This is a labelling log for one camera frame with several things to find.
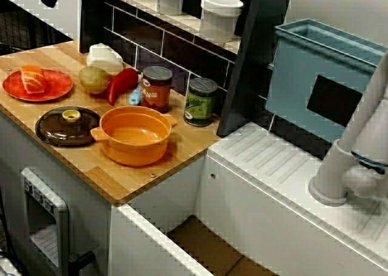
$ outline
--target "brown pot lid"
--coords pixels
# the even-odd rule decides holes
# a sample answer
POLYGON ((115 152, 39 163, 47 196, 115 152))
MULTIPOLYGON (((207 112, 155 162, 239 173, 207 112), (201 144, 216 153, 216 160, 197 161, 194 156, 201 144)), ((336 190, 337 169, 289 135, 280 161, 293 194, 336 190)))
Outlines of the brown pot lid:
POLYGON ((87 146, 95 142, 90 130, 99 126, 99 119, 99 115, 89 109, 60 107, 45 113, 36 123, 35 132, 41 140, 53 146, 87 146))

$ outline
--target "oven handle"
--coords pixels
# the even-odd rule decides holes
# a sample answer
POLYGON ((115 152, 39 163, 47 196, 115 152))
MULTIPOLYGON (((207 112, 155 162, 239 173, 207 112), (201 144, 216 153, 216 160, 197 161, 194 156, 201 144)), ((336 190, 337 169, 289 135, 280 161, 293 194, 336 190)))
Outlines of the oven handle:
POLYGON ((81 257, 77 253, 71 253, 67 257, 67 267, 69 276, 79 276, 79 271, 96 260, 92 251, 86 252, 81 257))

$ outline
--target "white faucet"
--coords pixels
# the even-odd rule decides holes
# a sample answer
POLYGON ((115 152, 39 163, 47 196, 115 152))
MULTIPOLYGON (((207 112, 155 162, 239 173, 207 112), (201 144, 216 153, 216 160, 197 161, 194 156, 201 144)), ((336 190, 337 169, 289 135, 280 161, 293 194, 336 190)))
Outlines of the white faucet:
POLYGON ((343 205, 349 189, 361 198, 388 196, 387 84, 388 52, 377 65, 342 137, 334 141, 310 180, 310 194, 319 202, 343 205))

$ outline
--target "canister lid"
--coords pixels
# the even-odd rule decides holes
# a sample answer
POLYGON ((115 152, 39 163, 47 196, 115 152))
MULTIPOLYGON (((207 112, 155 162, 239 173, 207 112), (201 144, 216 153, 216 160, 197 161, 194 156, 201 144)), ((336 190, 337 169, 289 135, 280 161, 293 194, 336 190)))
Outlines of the canister lid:
POLYGON ((145 76, 155 81, 167 81, 172 78, 172 72, 165 67, 146 67, 143 70, 143 73, 145 76))
POLYGON ((244 3, 240 0, 201 0, 204 10, 223 16, 239 16, 243 12, 244 3))
POLYGON ((200 93, 210 94, 218 89, 216 82, 206 78, 194 78, 189 82, 189 87, 200 93))

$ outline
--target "red pepper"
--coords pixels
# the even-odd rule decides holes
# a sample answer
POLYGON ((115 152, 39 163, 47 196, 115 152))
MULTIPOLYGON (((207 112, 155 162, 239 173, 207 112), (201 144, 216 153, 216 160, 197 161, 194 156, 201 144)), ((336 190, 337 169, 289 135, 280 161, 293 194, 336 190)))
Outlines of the red pepper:
POLYGON ((141 73, 133 68, 128 68, 114 76, 107 89, 107 100, 110 105, 114 105, 117 97, 128 90, 135 88, 138 83, 138 74, 141 73))

